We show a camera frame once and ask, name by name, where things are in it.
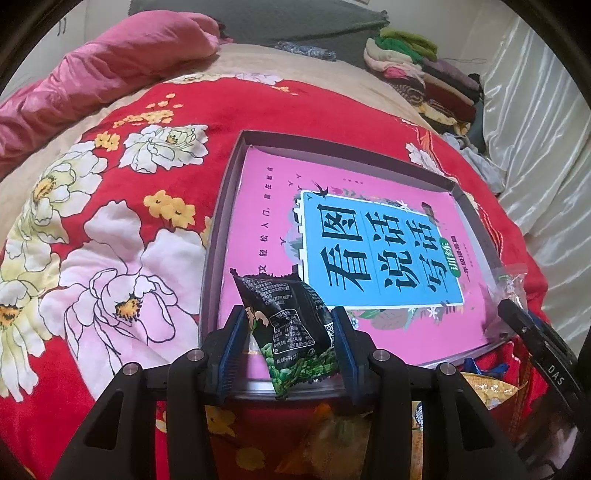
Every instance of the green label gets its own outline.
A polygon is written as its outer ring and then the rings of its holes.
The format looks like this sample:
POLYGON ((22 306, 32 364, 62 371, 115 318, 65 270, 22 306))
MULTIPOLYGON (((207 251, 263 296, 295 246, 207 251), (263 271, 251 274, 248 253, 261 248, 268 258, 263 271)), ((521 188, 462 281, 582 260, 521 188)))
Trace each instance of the green label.
POLYGON ((441 249, 447 260, 449 271, 454 277, 458 278, 460 276, 460 268, 457 266, 457 260, 456 256, 453 254, 452 246, 443 237, 439 239, 439 243, 441 244, 441 249))

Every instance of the red blanket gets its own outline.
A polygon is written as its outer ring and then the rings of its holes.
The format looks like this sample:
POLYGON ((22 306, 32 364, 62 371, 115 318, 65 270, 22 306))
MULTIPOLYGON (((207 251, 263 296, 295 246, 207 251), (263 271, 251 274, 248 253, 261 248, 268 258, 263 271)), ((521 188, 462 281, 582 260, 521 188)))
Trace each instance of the red blanket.
MULTIPOLYGON (((12 294, 14 304, 0 301, 0 434, 38 479, 49 477, 121 363, 162 364, 194 342, 201 279, 180 260, 203 261, 224 169, 244 129, 322 138, 405 161, 409 143, 427 152, 473 195, 503 263, 528 265, 528 305, 543 317, 546 281, 519 229, 454 149, 337 93, 275 80, 156 85, 85 133, 36 185, 0 267, 0 300, 9 297, 8 285, 13 292, 26 287, 12 294), (159 245, 182 255, 169 258, 159 245), (38 283, 28 288, 26 281, 38 283)), ((526 358, 515 342, 480 360, 483 368, 509 363, 505 379, 514 384, 529 376, 520 404, 497 412, 507 430, 545 389, 526 358)), ((209 410, 220 478, 293 478, 274 469, 310 415, 239 402, 209 410)), ((158 474, 167 478, 165 404, 157 427, 158 474)))

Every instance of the metal screw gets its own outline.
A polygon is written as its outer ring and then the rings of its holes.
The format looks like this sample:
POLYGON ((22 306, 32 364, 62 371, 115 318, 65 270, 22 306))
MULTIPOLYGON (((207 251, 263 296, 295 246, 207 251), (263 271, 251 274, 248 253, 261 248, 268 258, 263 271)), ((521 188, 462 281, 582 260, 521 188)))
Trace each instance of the metal screw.
POLYGON ((139 370, 138 364, 127 364, 123 367, 123 373, 127 376, 134 375, 139 370))
POLYGON ((382 350, 380 348, 374 352, 374 358, 378 362, 385 362, 386 360, 390 360, 390 354, 387 350, 382 350))
POLYGON ((187 358, 192 362, 198 362, 203 359, 203 357, 205 357, 205 353, 199 348, 191 350, 189 353, 187 353, 187 358))
POLYGON ((439 370, 441 370, 441 373, 444 375, 453 375, 456 373, 456 367, 447 363, 439 365, 439 370))

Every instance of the gray garment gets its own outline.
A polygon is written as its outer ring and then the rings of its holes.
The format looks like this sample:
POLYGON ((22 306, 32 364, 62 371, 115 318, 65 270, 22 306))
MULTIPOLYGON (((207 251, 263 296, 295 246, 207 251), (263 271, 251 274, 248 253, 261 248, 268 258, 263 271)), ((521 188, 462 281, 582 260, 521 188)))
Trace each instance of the gray garment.
POLYGON ((334 51, 365 69, 368 37, 388 25, 388 14, 342 0, 132 0, 129 14, 147 10, 198 12, 226 25, 236 43, 274 47, 278 41, 334 51))
POLYGON ((470 143, 467 137, 448 133, 443 134, 442 137, 449 145, 461 153, 462 157, 478 173, 480 178, 486 182, 492 193, 497 195, 505 190, 502 170, 484 157, 481 157, 478 154, 478 149, 470 143))

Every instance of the curtain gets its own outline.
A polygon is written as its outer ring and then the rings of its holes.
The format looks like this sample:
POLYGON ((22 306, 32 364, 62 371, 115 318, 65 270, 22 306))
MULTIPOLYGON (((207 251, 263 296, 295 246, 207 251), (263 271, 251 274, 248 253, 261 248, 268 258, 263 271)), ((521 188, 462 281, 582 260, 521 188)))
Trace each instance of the curtain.
POLYGON ((545 313, 578 352, 591 316, 591 110, 520 18, 482 81, 484 138, 505 172, 499 202, 548 280, 545 313))

